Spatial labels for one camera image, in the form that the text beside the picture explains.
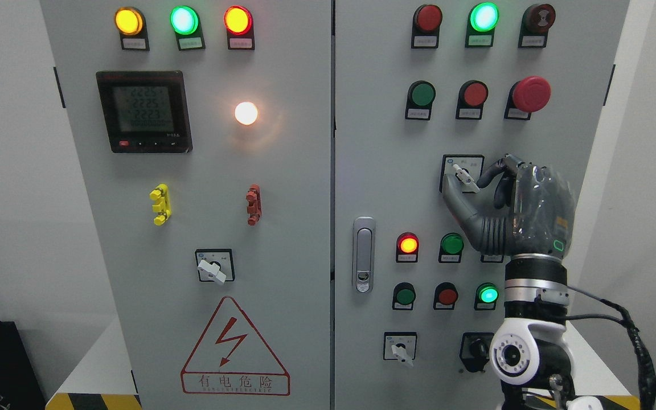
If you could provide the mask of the gray robotic hand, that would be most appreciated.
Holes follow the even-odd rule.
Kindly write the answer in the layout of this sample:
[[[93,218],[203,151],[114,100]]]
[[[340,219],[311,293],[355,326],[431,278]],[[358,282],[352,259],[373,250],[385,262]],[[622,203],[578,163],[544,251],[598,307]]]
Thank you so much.
[[[544,254],[564,259],[570,249],[576,200],[572,188],[550,167],[507,154],[481,174],[485,188],[497,176],[494,207],[508,207],[506,217],[479,212],[462,192],[456,171],[442,178],[442,197],[471,246],[484,255]]]

